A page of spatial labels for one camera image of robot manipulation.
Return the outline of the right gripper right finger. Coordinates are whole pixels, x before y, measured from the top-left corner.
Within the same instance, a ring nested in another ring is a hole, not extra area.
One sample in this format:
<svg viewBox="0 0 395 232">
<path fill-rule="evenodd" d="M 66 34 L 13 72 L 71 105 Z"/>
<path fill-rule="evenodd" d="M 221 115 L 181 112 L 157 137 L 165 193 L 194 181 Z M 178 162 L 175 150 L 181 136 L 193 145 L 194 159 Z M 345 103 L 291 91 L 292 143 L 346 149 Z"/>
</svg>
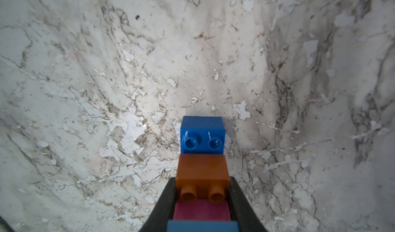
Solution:
<svg viewBox="0 0 395 232">
<path fill-rule="evenodd" d="M 227 202 L 230 209 L 230 217 L 238 223 L 240 232 L 268 232 L 233 176 L 230 177 Z"/>
</svg>

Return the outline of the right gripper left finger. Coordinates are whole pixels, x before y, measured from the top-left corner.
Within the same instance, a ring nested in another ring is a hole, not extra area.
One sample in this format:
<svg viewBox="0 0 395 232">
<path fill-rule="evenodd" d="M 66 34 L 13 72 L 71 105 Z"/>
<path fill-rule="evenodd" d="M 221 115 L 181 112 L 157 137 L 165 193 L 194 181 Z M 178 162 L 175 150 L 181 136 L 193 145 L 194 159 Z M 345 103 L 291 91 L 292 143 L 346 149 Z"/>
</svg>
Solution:
<svg viewBox="0 0 395 232">
<path fill-rule="evenodd" d="M 168 221 L 173 218 L 176 202 L 176 183 L 175 178 L 172 177 L 168 180 L 151 214 L 139 232 L 165 232 Z"/>
</svg>

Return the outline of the long blue lego brick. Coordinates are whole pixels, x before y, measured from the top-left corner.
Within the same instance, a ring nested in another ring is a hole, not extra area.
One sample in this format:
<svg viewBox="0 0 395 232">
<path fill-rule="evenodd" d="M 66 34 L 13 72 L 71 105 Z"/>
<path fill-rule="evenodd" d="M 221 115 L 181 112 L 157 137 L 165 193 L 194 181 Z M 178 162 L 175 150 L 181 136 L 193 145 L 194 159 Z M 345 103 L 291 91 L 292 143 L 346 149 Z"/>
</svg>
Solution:
<svg viewBox="0 0 395 232">
<path fill-rule="evenodd" d="M 167 223 L 166 232 L 240 232 L 235 221 L 173 221 Z"/>
</svg>

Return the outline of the pink lego brick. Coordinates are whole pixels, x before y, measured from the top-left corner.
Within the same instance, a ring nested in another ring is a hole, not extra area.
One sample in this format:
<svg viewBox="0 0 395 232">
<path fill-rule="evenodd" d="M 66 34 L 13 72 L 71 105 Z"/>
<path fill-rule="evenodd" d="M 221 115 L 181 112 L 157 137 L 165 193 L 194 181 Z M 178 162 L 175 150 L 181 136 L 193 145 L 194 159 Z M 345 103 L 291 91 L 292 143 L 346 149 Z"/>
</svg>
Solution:
<svg viewBox="0 0 395 232">
<path fill-rule="evenodd" d="M 175 204 L 173 220 L 176 221 L 231 221 L 228 203 L 212 203 L 210 200 L 197 199 L 192 203 L 178 199 Z"/>
</svg>

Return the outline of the orange lego brick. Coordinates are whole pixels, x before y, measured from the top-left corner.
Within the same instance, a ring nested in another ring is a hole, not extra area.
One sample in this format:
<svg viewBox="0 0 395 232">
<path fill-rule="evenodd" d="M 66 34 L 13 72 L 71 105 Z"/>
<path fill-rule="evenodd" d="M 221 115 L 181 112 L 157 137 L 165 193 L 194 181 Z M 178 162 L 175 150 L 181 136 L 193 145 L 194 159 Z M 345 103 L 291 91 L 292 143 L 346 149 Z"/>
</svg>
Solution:
<svg viewBox="0 0 395 232">
<path fill-rule="evenodd" d="M 197 199 L 224 202 L 230 187 L 225 155 L 181 154 L 175 184 L 179 199 L 185 203 Z"/>
</svg>

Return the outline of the small blue lego brick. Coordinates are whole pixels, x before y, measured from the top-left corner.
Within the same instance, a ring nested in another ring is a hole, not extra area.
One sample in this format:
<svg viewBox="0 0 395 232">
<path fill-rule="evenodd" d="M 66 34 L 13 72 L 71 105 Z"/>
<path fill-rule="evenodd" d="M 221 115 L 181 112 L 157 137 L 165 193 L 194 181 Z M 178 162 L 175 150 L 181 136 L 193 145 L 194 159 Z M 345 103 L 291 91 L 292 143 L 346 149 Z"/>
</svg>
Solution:
<svg viewBox="0 0 395 232">
<path fill-rule="evenodd" d="M 226 130 L 222 117 L 184 116 L 180 128 L 182 154 L 223 154 Z"/>
</svg>

